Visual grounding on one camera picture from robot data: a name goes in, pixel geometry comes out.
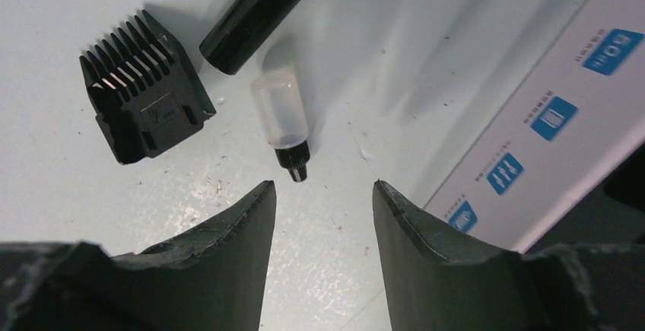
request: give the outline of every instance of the white bottle body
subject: white bottle body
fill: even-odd
[[[251,83],[262,130],[274,149],[293,148],[307,140],[309,126],[292,68],[267,72]]]

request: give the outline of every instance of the white table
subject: white table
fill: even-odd
[[[0,240],[136,252],[272,179],[278,217],[261,329],[388,330],[373,182],[422,206],[583,1],[303,0],[228,77],[197,46],[231,0],[2,0]],[[143,7],[224,103],[197,135],[121,166],[78,56]],[[278,166],[248,92],[285,36],[313,131],[302,184]]]

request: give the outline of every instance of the cardboard box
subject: cardboard box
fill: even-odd
[[[526,252],[639,147],[644,2],[588,0],[425,210]]]

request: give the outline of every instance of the blue label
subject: blue label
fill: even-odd
[[[524,167],[513,155],[506,153],[486,178],[497,194],[502,196],[523,171]]]
[[[561,97],[554,97],[531,125],[547,141],[553,138],[573,118],[578,108]]]
[[[642,39],[641,33],[614,29],[586,59],[583,67],[599,74],[612,75]]]
[[[465,201],[462,206],[457,209],[457,212],[455,212],[455,214],[448,220],[448,224],[460,230],[464,234],[467,234],[475,223],[477,223],[477,215],[475,214],[475,211],[472,210],[468,201]]]

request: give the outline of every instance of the bottle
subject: bottle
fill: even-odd
[[[251,95],[278,163],[289,170],[294,182],[304,181],[310,159],[309,126],[294,70],[280,68],[266,72],[251,83]]]

